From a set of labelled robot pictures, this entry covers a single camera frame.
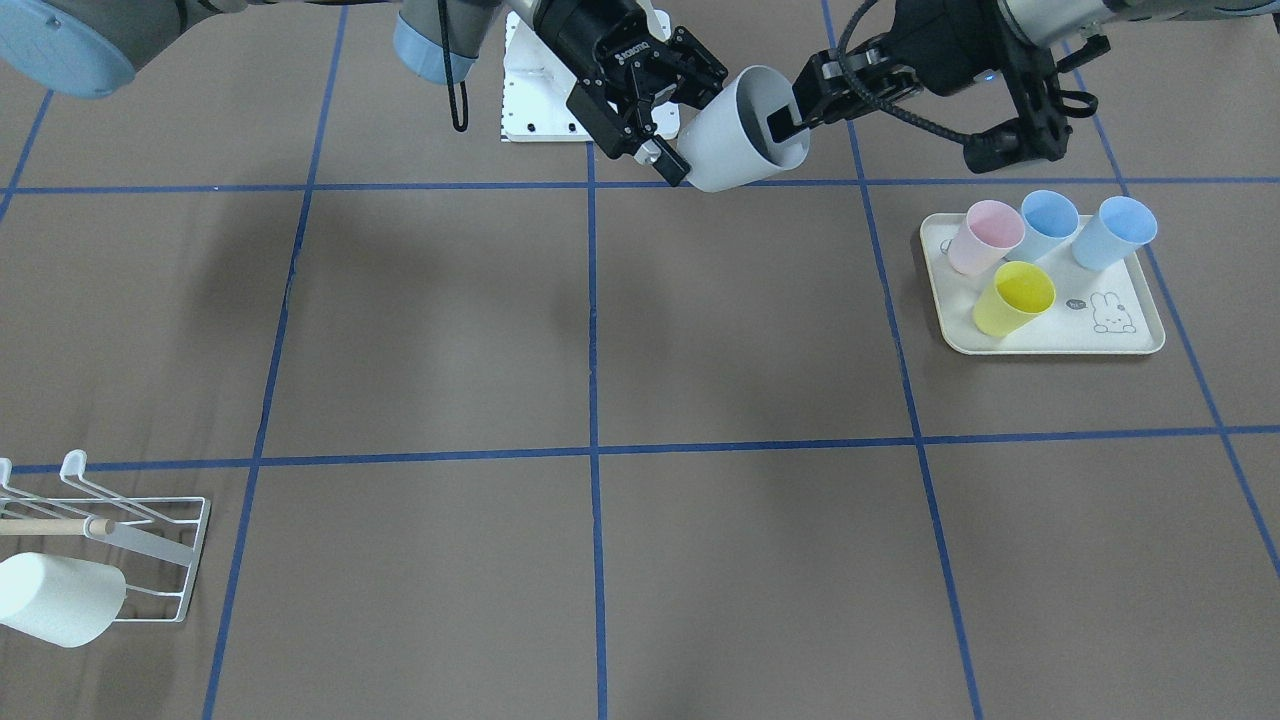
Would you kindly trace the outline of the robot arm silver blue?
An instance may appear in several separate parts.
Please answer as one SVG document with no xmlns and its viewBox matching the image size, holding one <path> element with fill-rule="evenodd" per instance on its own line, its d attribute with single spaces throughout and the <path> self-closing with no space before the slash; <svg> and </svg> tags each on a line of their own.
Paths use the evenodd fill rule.
<svg viewBox="0 0 1280 720">
<path fill-rule="evenodd" d="M 1059 77 L 1108 51 L 1106 24 L 1277 13 L 1275 1 L 897 1 L 890 29 L 856 42 L 872 8 L 860 1 L 833 45 L 810 58 L 792 87 L 795 109 L 768 117 L 773 140 L 883 113 L 968 151 L 1055 159 L 1068 118 L 1097 108 L 1093 97 L 1064 91 Z M 1004 77 L 1016 111 L 993 129 L 966 133 L 901 106 L 922 91 L 952 96 L 992 74 Z"/>
<path fill-rule="evenodd" d="M 5 1 L 3 60 L 55 94 L 101 99 L 188 35 L 284 8 L 282 1 Z M 666 105 L 705 108 L 727 72 L 690 29 L 662 32 L 648 1 L 398 1 L 394 54 L 413 76 L 448 88 L 456 131 L 468 127 L 467 76 L 504 13 L 563 72 L 571 122 L 608 158 L 632 158 L 672 186 L 691 176 L 655 113 Z"/>
</svg>

